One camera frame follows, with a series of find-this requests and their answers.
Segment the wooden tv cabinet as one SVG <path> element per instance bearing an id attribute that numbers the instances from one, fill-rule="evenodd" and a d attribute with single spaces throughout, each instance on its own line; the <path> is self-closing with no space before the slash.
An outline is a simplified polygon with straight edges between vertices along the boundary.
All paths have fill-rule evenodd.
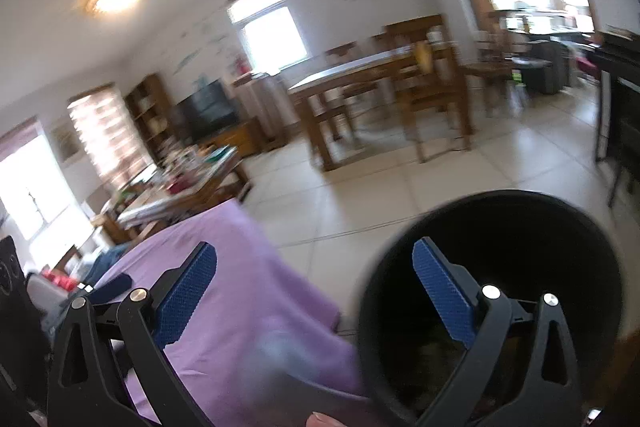
<path id="1" fill-rule="evenodd" d="M 256 118 L 241 121 L 224 128 L 198 142 L 200 147 L 234 146 L 242 158 L 262 153 L 265 147 L 264 132 Z"/>

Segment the wooden chair by doorway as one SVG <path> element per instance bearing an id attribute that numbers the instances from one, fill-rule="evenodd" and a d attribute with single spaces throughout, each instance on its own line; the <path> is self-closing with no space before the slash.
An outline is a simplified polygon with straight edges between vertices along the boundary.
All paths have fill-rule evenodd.
<path id="1" fill-rule="evenodd" d="M 476 63 L 465 64 L 462 72 L 482 82 L 485 114 L 492 116 L 497 96 L 506 93 L 512 78 L 514 58 L 524 56 L 530 50 L 529 38 L 510 29 L 510 18 L 522 18 L 522 10 L 495 10 L 487 14 L 488 26 L 475 37 L 478 52 Z"/>

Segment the purple table cloth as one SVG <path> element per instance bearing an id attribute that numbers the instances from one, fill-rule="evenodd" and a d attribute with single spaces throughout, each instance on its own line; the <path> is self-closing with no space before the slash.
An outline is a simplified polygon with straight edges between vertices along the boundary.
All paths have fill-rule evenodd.
<path id="1" fill-rule="evenodd" d="M 151 287 L 199 243 L 217 271 L 188 326 L 165 355 L 216 426 L 301 426 L 314 413 L 346 426 L 379 426 L 354 345 L 337 335 L 340 308 L 279 256 L 229 200 L 160 231 L 100 278 Z"/>

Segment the black upright piano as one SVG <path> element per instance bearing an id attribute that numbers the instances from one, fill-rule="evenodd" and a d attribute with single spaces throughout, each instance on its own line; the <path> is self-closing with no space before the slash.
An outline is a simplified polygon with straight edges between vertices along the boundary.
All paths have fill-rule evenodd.
<path id="1" fill-rule="evenodd" d="M 608 123 L 604 155 L 596 161 L 614 161 L 614 181 L 608 208 L 614 207 L 623 172 L 629 176 L 627 191 L 639 181 L 639 35 L 623 29 L 597 31 L 587 51 L 588 61 L 608 77 L 608 95 L 600 88 L 599 124 Z"/>

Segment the wooden coffee table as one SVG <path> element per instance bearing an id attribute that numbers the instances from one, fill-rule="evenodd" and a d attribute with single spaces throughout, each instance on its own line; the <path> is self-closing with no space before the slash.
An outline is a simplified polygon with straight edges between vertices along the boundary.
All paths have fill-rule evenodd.
<path id="1" fill-rule="evenodd" d="M 243 202 L 253 187 L 235 146 L 213 151 L 214 160 L 178 176 L 174 183 L 145 188 L 124 210 L 103 211 L 92 222 L 116 243 L 134 239 L 147 228 L 161 229 L 212 209 L 226 200 Z"/>

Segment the sofa with red cushions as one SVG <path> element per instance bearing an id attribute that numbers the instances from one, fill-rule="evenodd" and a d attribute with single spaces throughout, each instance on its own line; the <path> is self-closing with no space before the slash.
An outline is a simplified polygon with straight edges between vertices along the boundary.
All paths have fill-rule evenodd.
<path id="1" fill-rule="evenodd" d="M 72 246 L 53 268 L 46 265 L 40 272 L 30 271 L 26 275 L 27 295 L 38 310 L 50 311 L 75 291 L 96 286 L 130 247 L 130 243 L 123 243 L 81 254 Z"/>

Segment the white standing air conditioner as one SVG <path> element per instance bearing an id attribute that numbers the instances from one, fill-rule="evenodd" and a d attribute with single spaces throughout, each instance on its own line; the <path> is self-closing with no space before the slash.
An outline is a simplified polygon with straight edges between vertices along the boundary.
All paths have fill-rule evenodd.
<path id="1" fill-rule="evenodd" d="M 477 60 L 477 24 L 470 0 L 438 0 L 462 64 Z"/>

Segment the small framed flower picture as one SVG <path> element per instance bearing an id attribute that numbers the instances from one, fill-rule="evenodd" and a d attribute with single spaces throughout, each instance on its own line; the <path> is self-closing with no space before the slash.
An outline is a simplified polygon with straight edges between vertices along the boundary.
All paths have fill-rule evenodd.
<path id="1" fill-rule="evenodd" d="M 78 161 L 85 153 L 73 121 L 68 117 L 61 118 L 52 124 L 49 129 L 49 139 L 56 159 L 64 167 Z"/>

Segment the wooden dining chair front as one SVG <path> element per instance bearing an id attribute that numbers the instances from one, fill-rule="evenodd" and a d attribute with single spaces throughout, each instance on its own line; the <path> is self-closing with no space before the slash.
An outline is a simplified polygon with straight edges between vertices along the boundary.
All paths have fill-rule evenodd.
<path id="1" fill-rule="evenodd" d="M 402 127 L 425 160 L 416 122 L 422 110 L 438 109 L 456 122 L 463 147 L 469 150 L 473 133 L 469 89 L 442 14 L 403 20 L 385 27 L 384 37 L 394 58 L 388 64 L 394 99 Z"/>

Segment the wooden chair behind table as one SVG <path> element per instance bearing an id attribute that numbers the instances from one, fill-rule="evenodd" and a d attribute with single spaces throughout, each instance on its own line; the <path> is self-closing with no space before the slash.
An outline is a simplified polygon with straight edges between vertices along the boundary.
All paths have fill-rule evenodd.
<path id="1" fill-rule="evenodd" d="M 340 141 L 342 135 L 338 131 L 336 120 L 338 117 L 342 117 L 346 122 L 352 142 L 357 148 L 360 148 L 361 141 L 357 134 L 355 117 L 352 115 L 348 101 L 351 98 L 357 98 L 358 95 L 378 90 L 373 79 L 374 62 L 370 56 L 362 54 L 359 44 L 356 42 L 349 42 L 327 50 L 324 52 L 324 57 L 335 69 L 331 78 L 335 84 L 333 87 L 329 87 L 329 90 L 336 90 L 337 97 L 329 98 L 326 92 L 317 95 L 320 104 L 318 121 L 328 124 L 332 139 Z"/>

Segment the wooden bookshelf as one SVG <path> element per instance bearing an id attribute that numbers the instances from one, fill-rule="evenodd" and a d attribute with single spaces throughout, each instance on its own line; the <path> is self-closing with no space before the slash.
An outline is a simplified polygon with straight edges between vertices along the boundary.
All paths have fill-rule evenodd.
<path id="1" fill-rule="evenodd" d="M 168 141 L 177 139 L 172 109 L 160 75 L 147 75 L 125 95 L 125 103 L 141 139 L 155 161 L 164 157 Z"/>

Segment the black television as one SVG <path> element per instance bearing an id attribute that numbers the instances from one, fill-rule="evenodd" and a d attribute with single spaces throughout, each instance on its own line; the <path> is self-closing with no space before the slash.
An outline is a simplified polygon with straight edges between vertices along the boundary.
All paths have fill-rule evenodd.
<path id="1" fill-rule="evenodd" d="M 172 118 L 178 138 L 186 144 L 198 143 L 241 122 L 238 108 L 220 80 L 207 83 L 176 104 Z"/>

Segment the wooden dining table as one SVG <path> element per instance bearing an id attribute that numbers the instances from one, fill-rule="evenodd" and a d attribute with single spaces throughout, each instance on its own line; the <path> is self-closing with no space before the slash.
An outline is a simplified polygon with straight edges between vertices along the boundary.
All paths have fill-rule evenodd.
<path id="1" fill-rule="evenodd" d="M 385 50 L 368 56 L 374 62 L 373 79 L 378 90 L 351 98 L 348 104 L 352 115 L 356 119 L 379 110 L 385 117 L 396 115 L 400 119 L 399 109 L 394 99 L 392 80 L 390 80 L 388 73 L 388 64 L 394 58 L 393 52 Z M 317 118 L 320 113 L 317 95 L 326 92 L 329 98 L 337 97 L 336 90 L 329 90 L 329 87 L 333 87 L 335 84 L 335 81 L 331 80 L 334 72 L 335 69 L 330 67 L 322 72 L 316 72 L 288 88 L 288 97 L 308 139 L 311 157 L 320 162 L 320 168 L 323 171 L 332 171 L 338 167 L 338 161 L 332 156 L 329 149 L 328 140 L 332 139 L 329 125 L 318 121 Z M 344 119 L 338 117 L 336 123 L 338 124 L 340 121 L 344 121 Z"/>

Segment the black trash bin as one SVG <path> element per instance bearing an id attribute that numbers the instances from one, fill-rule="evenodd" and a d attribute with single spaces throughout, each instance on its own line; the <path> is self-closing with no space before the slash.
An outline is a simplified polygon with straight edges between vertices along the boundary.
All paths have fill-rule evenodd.
<path id="1" fill-rule="evenodd" d="M 390 243 L 364 288 L 364 384 L 393 426 L 582 425 L 623 295 L 610 239 L 568 202 L 446 202 Z"/>

